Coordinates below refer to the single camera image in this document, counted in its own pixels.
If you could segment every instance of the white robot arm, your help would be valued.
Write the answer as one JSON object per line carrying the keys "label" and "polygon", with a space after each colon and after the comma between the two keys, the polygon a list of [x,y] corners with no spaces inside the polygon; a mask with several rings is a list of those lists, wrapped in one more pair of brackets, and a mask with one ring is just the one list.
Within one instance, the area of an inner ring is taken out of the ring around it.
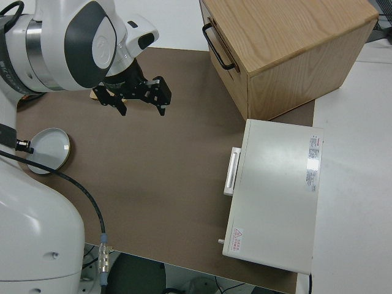
{"label": "white robot arm", "polygon": [[[15,15],[4,16],[13,7]],[[164,115],[170,90],[162,77],[146,80],[135,59],[159,36],[147,20],[123,22],[113,0],[37,0],[34,15],[22,10],[17,1],[0,12],[0,151],[15,154],[23,95],[93,88],[122,115],[122,98],[152,103]],[[0,235],[0,293],[77,293],[84,248],[78,211],[3,157]]]}

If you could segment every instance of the wooden drawer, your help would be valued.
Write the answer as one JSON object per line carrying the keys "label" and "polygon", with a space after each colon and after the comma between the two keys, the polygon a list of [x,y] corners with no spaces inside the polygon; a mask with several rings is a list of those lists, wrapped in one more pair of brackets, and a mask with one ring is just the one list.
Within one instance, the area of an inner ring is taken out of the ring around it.
{"label": "wooden drawer", "polygon": [[211,61],[214,64],[220,78],[224,82],[227,91],[230,93],[234,100],[239,112],[241,112],[244,119],[247,118],[247,75],[244,67],[240,62],[236,61],[235,57],[230,52],[230,49],[226,46],[222,34],[219,32],[219,27],[208,12],[208,9],[203,2],[200,2],[202,9],[204,24],[211,24],[211,28],[206,29],[205,33],[213,43],[214,48],[222,59],[223,64],[230,65],[234,64],[234,69],[226,70],[219,64],[217,56],[210,50]]}
{"label": "wooden drawer", "polygon": [[200,0],[200,7],[211,60],[244,119],[273,119],[339,88],[378,17],[367,0]]}

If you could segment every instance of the warning label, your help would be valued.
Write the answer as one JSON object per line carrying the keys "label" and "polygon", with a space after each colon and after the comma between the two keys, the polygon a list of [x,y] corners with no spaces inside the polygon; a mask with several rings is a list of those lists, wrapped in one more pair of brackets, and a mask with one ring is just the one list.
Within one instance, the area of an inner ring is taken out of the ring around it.
{"label": "warning label", "polygon": [[309,140],[309,153],[306,167],[306,189],[311,192],[317,190],[319,181],[320,145],[321,140],[318,136],[314,135]]}
{"label": "warning label", "polygon": [[242,228],[233,227],[231,251],[239,252],[241,250],[242,238],[244,230]]}

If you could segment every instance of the brown table surface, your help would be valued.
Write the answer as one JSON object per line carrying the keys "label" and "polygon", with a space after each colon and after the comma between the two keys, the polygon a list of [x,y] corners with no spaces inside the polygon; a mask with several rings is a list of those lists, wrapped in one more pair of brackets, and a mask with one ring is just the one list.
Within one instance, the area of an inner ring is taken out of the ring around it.
{"label": "brown table surface", "polygon": [[[96,198],[115,250],[294,293],[295,273],[223,256],[217,242],[230,211],[228,160],[241,147],[245,121],[209,53],[149,48],[138,61],[146,78],[162,75],[173,93],[164,117],[141,101],[127,101],[122,117],[89,91],[49,93],[19,109],[18,138],[49,127],[68,133],[71,153],[61,171]],[[313,106],[275,121],[311,125]],[[75,205],[86,242],[98,244],[98,218],[86,197],[63,179],[27,172]]]}

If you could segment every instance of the metal connector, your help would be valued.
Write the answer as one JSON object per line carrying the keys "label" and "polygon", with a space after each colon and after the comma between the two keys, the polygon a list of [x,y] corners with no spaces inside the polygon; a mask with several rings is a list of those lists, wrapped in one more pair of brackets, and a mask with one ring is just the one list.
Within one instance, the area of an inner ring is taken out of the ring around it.
{"label": "metal connector", "polygon": [[99,258],[98,258],[98,269],[99,269],[101,286],[106,286],[108,284],[110,251],[111,251],[111,247],[108,246],[107,235],[101,234],[100,245],[99,245]]}

